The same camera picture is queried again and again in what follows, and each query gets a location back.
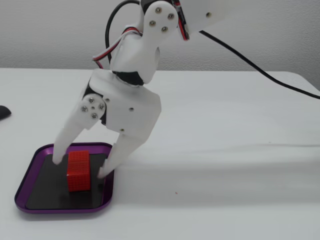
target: computer mouse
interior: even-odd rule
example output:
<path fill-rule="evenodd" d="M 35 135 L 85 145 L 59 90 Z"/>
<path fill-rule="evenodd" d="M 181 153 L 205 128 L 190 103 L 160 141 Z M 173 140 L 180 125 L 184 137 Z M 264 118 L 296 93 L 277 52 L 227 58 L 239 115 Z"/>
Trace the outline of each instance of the computer mouse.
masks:
<path fill-rule="evenodd" d="M 6 117 L 9 117 L 11 115 L 11 111 L 5 107 L 0 106 L 0 120 L 5 119 Z"/>

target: cable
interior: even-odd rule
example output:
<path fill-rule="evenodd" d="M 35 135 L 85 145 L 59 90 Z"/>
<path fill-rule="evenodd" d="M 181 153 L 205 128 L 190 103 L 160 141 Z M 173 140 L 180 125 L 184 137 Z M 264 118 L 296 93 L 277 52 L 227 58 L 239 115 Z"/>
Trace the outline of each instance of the cable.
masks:
<path fill-rule="evenodd" d="M 124 6 L 127 4 L 137 4 L 140 5 L 140 1 L 138 0 L 125 0 L 123 2 L 121 2 L 118 6 L 116 6 L 116 8 L 113 10 L 113 12 L 111 13 L 108 23 L 106 25 L 105 28 L 105 35 L 104 35 L 104 39 L 105 39 L 105 48 L 108 49 L 110 47 L 110 42 L 109 42 L 109 35 L 110 35 L 110 27 L 111 27 L 111 23 L 115 18 L 115 15 L 117 14 L 117 12 Z M 109 63 L 111 62 L 111 53 L 108 54 L 108 59 L 109 59 Z"/>
<path fill-rule="evenodd" d="M 207 33 L 206 31 L 200 31 L 200 34 L 206 36 L 207 38 L 215 41 L 216 43 L 220 44 L 221 46 L 225 47 L 226 49 L 228 49 L 229 51 L 231 51 L 232 53 L 234 53 L 235 55 L 237 55 L 239 58 L 241 58 L 243 61 L 245 61 L 247 64 L 249 64 L 251 67 L 253 67 L 254 69 L 256 69 L 259 73 L 261 73 L 263 76 L 267 77 L 268 79 L 270 79 L 271 81 L 273 81 L 276 84 L 279 84 L 287 89 L 296 91 L 298 93 L 307 95 L 311 98 L 315 98 L 315 99 L 320 99 L 320 96 L 315 95 L 313 93 L 304 91 L 302 89 L 299 89 L 297 87 L 294 86 L 290 86 L 284 82 L 281 82 L 277 79 L 275 79 L 273 76 L 269 75 L 268 73 L 266 73 L 265 71 L 263 71 L 260 67 L 258 67 L 256 64 L 254 64 L 252 61 L 250 61 L 248 58 L 246 58 L 245 56 L 243 56 L 240 52 L 238 52 L 237 50 L 235 50 L 234 48 L 232 48 L 231 46 L 229 46 L 228 44 L 226 44 L 225 42 L 221 41 L 220 39 L 216 38 L 215 36 L 212 36 L 211 34 Z"/>
<path fill-rule="evenodd" d="M 137 28 L 128 27 L 123 32 L 123 34 L 111 46 L 109 46 L 107 49 L 105 49 L 103 52 L 99 53 L 98 55 L 92 57 L 92 60 L 98 65 L 98 67 L 100 69 L 103 69 L 103 66 L 101 65 L 101 63 L 99 61 L 104 59 L 108 54 L 110 54 L 119 45 L 119 43 L 122 43 L 125 36 L 127 36 L 128 34 L 131 34 L 131 33 L 138 34 L 140 36 L 142 34 L 141 32 L 138 31 Z"/>

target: white wall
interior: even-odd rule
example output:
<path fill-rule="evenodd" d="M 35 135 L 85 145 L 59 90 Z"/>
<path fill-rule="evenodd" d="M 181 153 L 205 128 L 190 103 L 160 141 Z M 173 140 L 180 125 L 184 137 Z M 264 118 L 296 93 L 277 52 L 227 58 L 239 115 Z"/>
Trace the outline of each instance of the white wall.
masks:
<path fill-rule="evenodd" d="M 237 11 L 208 32 L 265 70 L 298 73 L 320 88 L 320 0 L 230 1 Z M 0 0 L 0 67 L 95 68 L 91 56 L 103 50 L 105 26 L 119 2 Z M 126 6 L 112 39 L 137 16 L 138 6 Z M 186 43 L 176 33 L 161 46 L 161 70 L 251 70 L 216 43 L 191 37 Z"/>

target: bolt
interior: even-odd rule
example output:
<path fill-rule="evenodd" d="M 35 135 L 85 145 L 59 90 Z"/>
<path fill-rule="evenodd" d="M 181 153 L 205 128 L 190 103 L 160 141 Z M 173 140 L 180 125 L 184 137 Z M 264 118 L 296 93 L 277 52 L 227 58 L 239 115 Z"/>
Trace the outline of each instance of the bolt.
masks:
<path fill-rule="evenodd" d="M 170 13 L 169 15 L 168 15 L 168 19 L 169 20 L 172 20 L 172 19 L 174 19 L 175 18 L 175 15 L 173 14 L 173 13 Z"/>
<path fill-rule="evenodd" d="M 168 28 L 167 28 L 166 26 L 164 26 L 163 28 L 161 28 L 161 31 L 162 31 L 163 33 L 165 33 L 166 31 L 168 31 Z"/>
<path fill-rule="evenodd" d="M 96 113 L 92 113 L 91 117 L 92 117 L 92 119 L 97 119 L 98 114 L 96 114 Z"/>
<path fill-rule="evenodd" d="M 160 14 L 162 12 L 162 8 L 161 7 L 157 7 L 155 9 L 155 13 Z"/>
<path fill-rule="evenodd" d="M 88 112 L 88 108 L 86 106 L 81 107 L 81 112 Z"/>
<path fill-rule="evenodd" d="M 101 111 L 105 110 L 105 105 L 101 103 L 101 104 L 99 105 L 99 109 L 100 109 Z"/>
<path fill-rule="evenodd" d="M 149 26 L 150 26 L 150 27 L 154 27 L 155 25 L 156 25 L 156 22 L 155 22 L 155 21 L 152 20 L 152 21 L 149 22 Z"/>
<path fill-rule="evenodd" d="M 95 102 L 95 99 L 93 97 L 89 98 L 89 103 L 93 104 Z"/>

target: black object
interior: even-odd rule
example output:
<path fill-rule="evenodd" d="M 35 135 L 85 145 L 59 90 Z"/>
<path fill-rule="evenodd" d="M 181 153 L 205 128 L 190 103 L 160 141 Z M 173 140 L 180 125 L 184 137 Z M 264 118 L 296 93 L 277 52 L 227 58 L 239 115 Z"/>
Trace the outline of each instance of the black object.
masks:
<path fill-rule="evenodd" d="M 5 106 L 0 106 L 0 120 L 5 119 L 11 115 L 11 111 L 5 107 Z"/>
<path fill-rule="evenodd" d="M 235 55 L 237 55 L 239 58 L 241 58 L 243 61 L 245 61 L 247 64 L 249 64 L 251 67 L 253 67 L 255 70 L 257 70 L 259 73 L 261 73 L 263 76 L 267 77 L 268 79 L 270 79 L 272 82 L 279 84 L 287 89 L 293 90 L 295 92 L 307 95 L 311 98 L 315 98 L 315 99 L 320 99 L 320 96 L 315 95 L 313 93 L 304 91 L 302 89 L 299 89 L 297 87 L 294 86 L 290 86 L 284 82 L 281 82 L 277 79 L 275 79 L 273 76 L 269 75 L 268 73 L 266 73 L 265 71 L 263 71 L 260 67 L 258 67 L 256 64 L 254 64 L 252 61 L 250 61 L 248 58 L 246 58 L 245 56 L 243 56 L 240 52 L 238 52 L 237 50 L 235 50 L 233 47 L 229 46 L 228 44 L 226 44 L 225 42 L 221 41 L 220 39 L 216 38 L 215 36 L 212 36 L 211 34 L 207 33 L 206 31 L 200 31 L 200 34 L 206 36 L 207 38 L 215 41 L 216 43 L 220 44 L 221 46 L 225 47 L 226 49 L 228 49 L 229 51 L 231 51 L 232 53 L 234 53 Z"/>
<path fill-rule="evenodd" d="M 67 182 L 68 156 L 57 166 L 52 155 L 46 156 L 26 207 L 30 210 L 95 209 L 101 206 L 104 179 L 98 179 L 105 154 L 90 154 L 91 190 L 69 192 Z"/>
<path fill-rule="evenodd" d="M 114 71 L 113 73 L 116 74 L 122 81 L 128 84 L 135 85 L 135 86 L 143 86 L 145 84 L 137 71 L 135 72 Z"/>

